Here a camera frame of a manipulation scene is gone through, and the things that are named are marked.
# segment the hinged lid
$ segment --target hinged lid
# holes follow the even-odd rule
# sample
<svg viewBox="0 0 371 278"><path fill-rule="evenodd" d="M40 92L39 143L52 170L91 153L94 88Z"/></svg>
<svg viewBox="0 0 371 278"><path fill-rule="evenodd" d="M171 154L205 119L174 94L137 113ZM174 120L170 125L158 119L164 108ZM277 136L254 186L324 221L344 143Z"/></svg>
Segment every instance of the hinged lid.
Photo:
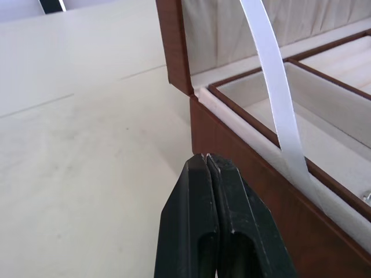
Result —
<svg viewBox="0 0 371 278"><path fill-rule="evenodd" d="M283 58L371 28L369 0L263 2ZM183 93L260 65L239 0L157 0L157 9L169 82Z"/></svg>

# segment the white strap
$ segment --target white strap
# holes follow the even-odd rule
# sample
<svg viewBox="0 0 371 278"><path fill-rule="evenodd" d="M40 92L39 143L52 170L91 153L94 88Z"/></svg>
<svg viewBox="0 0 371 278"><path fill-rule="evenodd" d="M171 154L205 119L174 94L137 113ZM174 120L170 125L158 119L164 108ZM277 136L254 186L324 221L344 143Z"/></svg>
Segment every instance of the white strap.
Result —
<svg viewBox="0 0 371 278"><path fill-rule="evenodd" d="M272 25L261 0L240 0L267 84L274 125L291 181L312 202L321 204L310 180L301 147L290 89Z"/></svg>

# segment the white satin ribbon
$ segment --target white satin ribbon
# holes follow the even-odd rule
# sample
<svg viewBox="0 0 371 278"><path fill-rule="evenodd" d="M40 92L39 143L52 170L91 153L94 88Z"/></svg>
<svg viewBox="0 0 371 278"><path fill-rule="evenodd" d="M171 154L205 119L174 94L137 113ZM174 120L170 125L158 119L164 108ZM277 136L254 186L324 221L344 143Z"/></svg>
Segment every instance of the white satin ribbon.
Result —
<svg viewBox="0 0 371 278"><path fill-rule="evenodd" d="M261 0L240 0L267 84L274 125L290 182L312 202L320 204L305 162L288 80L272 25Z"/></svg>

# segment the white table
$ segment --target white table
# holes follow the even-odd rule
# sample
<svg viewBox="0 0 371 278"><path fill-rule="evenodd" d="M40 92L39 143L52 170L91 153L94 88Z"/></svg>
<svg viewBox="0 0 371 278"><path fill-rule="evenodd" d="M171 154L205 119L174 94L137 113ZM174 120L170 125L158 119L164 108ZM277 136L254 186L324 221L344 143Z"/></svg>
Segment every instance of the white table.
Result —
<svg viewBox="0 0 371 278"><path fill-rule="evenodd" d="M2 24L0 38L0 277L153 276L192 156L154 1Z"/></svg>

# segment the wooden jewelry box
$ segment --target wooden jewelry box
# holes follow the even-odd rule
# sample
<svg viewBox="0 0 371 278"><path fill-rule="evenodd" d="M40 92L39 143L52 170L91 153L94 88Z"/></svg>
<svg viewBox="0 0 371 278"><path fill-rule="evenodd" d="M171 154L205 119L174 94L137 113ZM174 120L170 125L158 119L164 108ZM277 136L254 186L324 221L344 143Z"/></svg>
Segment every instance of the wooden jewelry box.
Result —
<svg viewBox="0 0 371 278"><path fill-rule="evenodd" d="M271 210L300 277L371 277L371 2L264 1L318 199L282 159L238 0L157 0L192 149L232 159Z"/></svg>

